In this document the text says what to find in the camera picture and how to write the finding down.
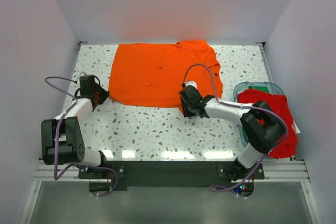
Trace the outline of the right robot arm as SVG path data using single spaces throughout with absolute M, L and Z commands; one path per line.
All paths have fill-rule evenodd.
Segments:
M 243 152 L 223 169 L 230 180 L 250 176 L 269 152 L 288 137 L 289 129 L 265 101 L 228 102 L 214 95 L 201 96 L 193 84 L 182 84 L 179 91 L 183 115 L 191 118 L 223 119 L 241 126 L 248 139 Z

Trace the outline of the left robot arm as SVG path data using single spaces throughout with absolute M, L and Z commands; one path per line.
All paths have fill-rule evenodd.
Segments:
M 80 123 L 109 97 L 98 77 L 79 77 L 79 88 L 71 95 L 72 103 L 61 114 L 41 123 L 42 159 L 46 165 L 77 164 L 90 166 L 97 178 L 108 174 L 109 165 L 100 151 L 86 150 Z

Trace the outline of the orange t shirt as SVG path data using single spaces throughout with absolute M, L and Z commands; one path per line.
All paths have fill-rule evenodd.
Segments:
M 180 109 L 183 80 L 195 81 L 202 96 L 222 95 L 220 68 L 204 40 L 120 44 L 111 68 L 110 97 L 125 105 Z

